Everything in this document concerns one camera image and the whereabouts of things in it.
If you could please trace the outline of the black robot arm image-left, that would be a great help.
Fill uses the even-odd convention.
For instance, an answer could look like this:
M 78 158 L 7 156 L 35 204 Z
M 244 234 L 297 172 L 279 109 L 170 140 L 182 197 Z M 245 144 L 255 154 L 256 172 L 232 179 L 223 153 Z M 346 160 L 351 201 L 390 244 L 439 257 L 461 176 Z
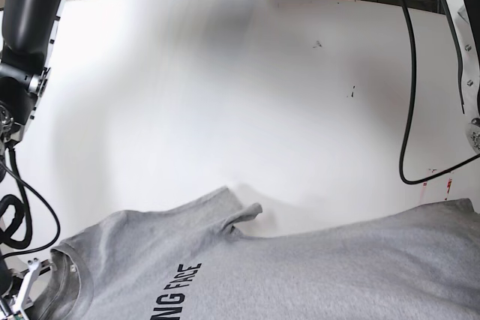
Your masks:
M 47 87 L 50 57 L 66 0 L 4 0 L 1 9 L 1 175 L 10 175 L 19 195 L 1 198 L 1 212 L 14 210 L 1 230 L 1 243 L 12 256 L 28 255 L 52 246 L 31 248 L 32 213 L 27 194 L 46 200 L 24 181 L 15 147 L 21 143 Z

